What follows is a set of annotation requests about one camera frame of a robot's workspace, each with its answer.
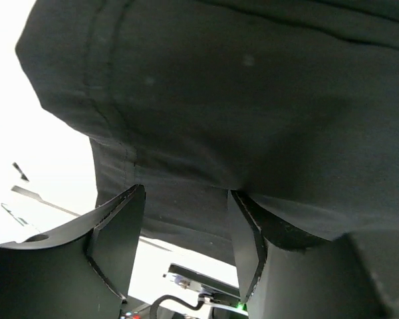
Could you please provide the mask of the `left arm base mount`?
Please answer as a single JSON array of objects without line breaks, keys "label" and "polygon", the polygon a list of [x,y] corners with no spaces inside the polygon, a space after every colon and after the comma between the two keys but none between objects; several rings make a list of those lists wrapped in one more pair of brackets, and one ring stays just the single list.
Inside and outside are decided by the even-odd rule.
[{"label": "left arm base mount", "polygon": [[170,264],[161,272],[135,272],[120,318],[247,318],[238,287]]}]

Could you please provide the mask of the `black trousers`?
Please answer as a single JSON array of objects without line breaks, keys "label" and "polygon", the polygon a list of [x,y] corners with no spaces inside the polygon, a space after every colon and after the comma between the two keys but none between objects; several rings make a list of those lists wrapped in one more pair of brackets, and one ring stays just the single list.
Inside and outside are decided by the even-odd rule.
[{"label": "black trousers", "polygon": [[350,236],[399,318],[399,1],[37,1],[15,50],[143,236],[235,266],[236,191],[286,247]]}]

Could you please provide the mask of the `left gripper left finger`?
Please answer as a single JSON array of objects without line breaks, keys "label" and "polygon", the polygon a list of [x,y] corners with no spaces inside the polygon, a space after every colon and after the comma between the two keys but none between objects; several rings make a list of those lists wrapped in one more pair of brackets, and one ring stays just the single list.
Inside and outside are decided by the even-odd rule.
[{"label": "left gripper left finger", "polygon": [[64,225],[0,244],[0,318],[118,318],[145,202],[135,185]]}]

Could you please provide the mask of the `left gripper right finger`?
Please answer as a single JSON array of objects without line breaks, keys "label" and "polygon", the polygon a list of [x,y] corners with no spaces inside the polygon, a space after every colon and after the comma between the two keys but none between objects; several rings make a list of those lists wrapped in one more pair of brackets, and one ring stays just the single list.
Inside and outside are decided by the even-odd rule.
[{"label": "left gripper right finger", "polygon": [[250,318],[394,318],[348,236],[303,248],[268,239],[259,206],[236,191],[227,208],[239,293]]}]

